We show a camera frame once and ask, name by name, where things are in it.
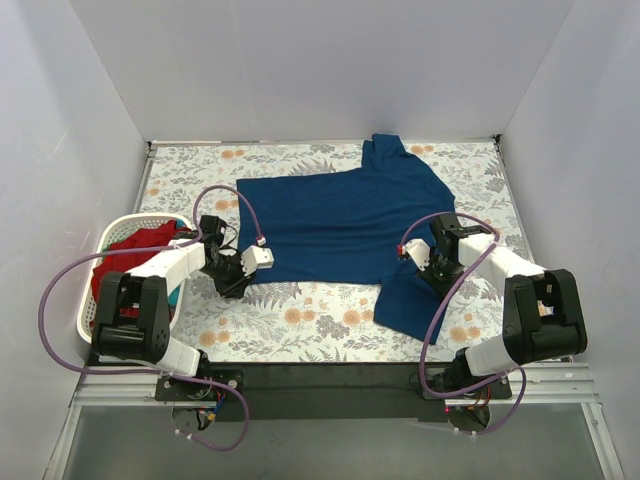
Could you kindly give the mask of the dark blue t shirt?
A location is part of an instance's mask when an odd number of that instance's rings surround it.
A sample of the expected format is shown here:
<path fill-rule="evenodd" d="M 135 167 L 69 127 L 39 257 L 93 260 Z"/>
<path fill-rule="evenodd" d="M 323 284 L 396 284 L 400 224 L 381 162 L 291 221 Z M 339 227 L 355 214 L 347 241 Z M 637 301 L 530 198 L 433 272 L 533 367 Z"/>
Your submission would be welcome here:
<path fill-rule="evenodd" d="M 360 167 L 329 174 L 240 179 L 240 248 L 259 224 L 275 258 L 257 283 L 323 282 L 380 285 L 374 320 L 418 340 L 435 341 L 428 325 L 439 296 L 397 256 L 416 220 L 451 212 L 454 194 L 407 152 L 399 137 L 375 134 Z"/>

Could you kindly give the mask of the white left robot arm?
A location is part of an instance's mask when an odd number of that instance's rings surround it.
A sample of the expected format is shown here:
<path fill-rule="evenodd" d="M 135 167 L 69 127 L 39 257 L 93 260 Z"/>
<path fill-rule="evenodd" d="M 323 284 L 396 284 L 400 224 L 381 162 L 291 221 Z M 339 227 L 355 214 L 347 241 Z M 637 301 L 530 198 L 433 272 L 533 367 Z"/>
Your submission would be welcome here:
<path fill-rule="evenodd" d="M 206 353 L 171 336 L 177 312 L 169 296 L 199 271 L 213 280 L 218 294 L 239 299 L 256 270 L 272 265 L 268 249 L 252 245 L 226 255 L 227 223 L 217 216 L 201 217 L 196 231 L 180 231 L 168 248 L 125 272 L 110 270 L 100 282 L 92 333 L 92 350 L 100 357 L 155 367 L 178 375 L 178 387 L 193 400 L 205 398 L 213 386 L 212 364 Z"/>

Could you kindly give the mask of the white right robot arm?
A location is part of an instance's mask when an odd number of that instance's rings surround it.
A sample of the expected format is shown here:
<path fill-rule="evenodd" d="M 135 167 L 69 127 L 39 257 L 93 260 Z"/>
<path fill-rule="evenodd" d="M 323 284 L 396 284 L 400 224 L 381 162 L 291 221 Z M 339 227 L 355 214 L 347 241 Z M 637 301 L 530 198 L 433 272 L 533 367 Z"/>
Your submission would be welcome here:
<path fill-rule="evenodd" d="M 398 253 L 417 267 L 417 275 L 441 298 L 427 329 L 430 338 L 453 296 L 477 273 L 502 296 L 499 334 L 460 350 L 442 372 L 427 377 L 426 360 L 419 360 L 418 378 L 429 395 L 450 399 L 475 397 L 513 370 L 538 361 L 573 356 L 588 345 L 587 331 L 574 275 L 549 270 L 500 243 L 499 232 L 463 214 L 439 212 L 417 220 L 429 226 L 432 245 L 403 234 Z"/>

